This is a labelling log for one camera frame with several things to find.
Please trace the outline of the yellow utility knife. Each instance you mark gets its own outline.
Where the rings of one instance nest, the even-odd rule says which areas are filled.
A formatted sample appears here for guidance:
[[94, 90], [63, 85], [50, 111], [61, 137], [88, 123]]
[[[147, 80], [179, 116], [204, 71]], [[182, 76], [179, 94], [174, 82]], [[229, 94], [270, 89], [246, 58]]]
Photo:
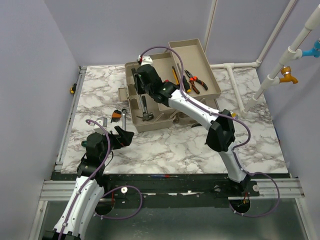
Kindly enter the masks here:
[[176, 69], [175, 69], [174, 66], [172, 66], [171, 68], [172, 68], [173, 77], [175, 79], [175, 83], [176, 83], [177, 86], [179, 86], [180, 82], [179, 82], [179, 79], [178, 79], [178, 75], [177, 75]]

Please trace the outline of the yellow black claw hammer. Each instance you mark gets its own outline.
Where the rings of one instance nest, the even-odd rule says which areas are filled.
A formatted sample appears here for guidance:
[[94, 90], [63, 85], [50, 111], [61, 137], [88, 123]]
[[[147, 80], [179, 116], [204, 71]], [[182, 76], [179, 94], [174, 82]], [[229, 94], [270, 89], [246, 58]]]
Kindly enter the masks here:
[[147, 117], [148, 117], [148, 113], [150, 113], [150, 112], [148, 112], [146, 96], [139, 95], [138, 98], [139, 98], [140, 105], [141, 105], [142, 116], [137, 115], [137, 117], [142, 119], [143, 121], [148, 121]]

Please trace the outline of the yellow black handled screwdriver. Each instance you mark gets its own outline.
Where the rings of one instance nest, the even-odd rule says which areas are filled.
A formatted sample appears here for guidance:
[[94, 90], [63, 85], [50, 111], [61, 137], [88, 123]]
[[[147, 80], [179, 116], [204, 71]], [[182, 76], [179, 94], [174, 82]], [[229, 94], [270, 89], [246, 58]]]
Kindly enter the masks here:
[[[177, 68], [178, 68], [179, 72], [182, 73], [182, 70], [181, 70], [181, 67], [180, 67], [179, 64], [177, 64]], [[178, 80], [178, 74], [177, 73], [175, 73], [175, 80], [176, 80], [176, 84], [178, 86], [180, 86], [180, 81]], [[186, 93], [190, 93], [191, 92], [191, 88], [190, 88], [190, 85], [189, 85], [184, 73], [182, 74], [182, 82], [183, 82], [183, 87], [184, 87], [185, 92]]]

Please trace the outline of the small black-handled ball hammer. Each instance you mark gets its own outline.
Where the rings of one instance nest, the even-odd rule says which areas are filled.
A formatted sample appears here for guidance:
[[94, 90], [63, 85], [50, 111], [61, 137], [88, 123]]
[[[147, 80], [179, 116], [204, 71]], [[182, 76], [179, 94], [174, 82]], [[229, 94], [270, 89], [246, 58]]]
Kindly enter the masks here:
[[154, 118], [154, 114], [152, 112], [148, 113], [147, 120], [150, 121]]

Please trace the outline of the black handled pruning shears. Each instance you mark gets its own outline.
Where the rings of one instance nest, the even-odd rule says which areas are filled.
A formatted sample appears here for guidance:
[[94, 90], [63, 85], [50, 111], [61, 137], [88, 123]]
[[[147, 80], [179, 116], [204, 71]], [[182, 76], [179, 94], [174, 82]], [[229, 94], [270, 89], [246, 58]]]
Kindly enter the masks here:
[[195, 127], [202, 127], [202, 125], [200, 123], [194, 123], [191, 128], [195, 128]]

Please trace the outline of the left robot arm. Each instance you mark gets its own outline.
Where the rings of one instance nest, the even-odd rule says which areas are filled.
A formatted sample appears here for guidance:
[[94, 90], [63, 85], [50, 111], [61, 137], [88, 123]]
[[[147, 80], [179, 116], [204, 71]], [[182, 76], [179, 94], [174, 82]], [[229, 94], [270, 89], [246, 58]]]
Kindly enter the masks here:
[[113, 150], [131, 144], [134, 133], [115, 126], [116, 134], [101, 129], [91, 133], [81, 144], [85, 154], [77, 167], [77, 178], [63, 214], [53, 227], [43, 233], [43, 240], [83, 240], [94, 210], [101, 198], [107, 197], [111, 185], [103, 180], [106, 161]]

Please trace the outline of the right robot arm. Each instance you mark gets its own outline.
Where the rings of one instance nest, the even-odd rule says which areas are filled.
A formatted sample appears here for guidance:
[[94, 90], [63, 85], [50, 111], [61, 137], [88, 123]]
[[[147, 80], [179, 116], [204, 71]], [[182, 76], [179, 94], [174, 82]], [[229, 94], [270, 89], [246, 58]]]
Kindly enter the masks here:
[[162, 81], [150, 64], [131, 69], [134, 86], [139, 95], [148, 94], [155, 102], [176, 109], [198, 122], [207, 131], [205, 144], [219, 153], [227, 169], [230, 191], [241, 196], [248, 190], [250, 177], [242, 168], [235, 151], [235, 127], [228, 110], [219, 111], [187, 95], [182, 86]]

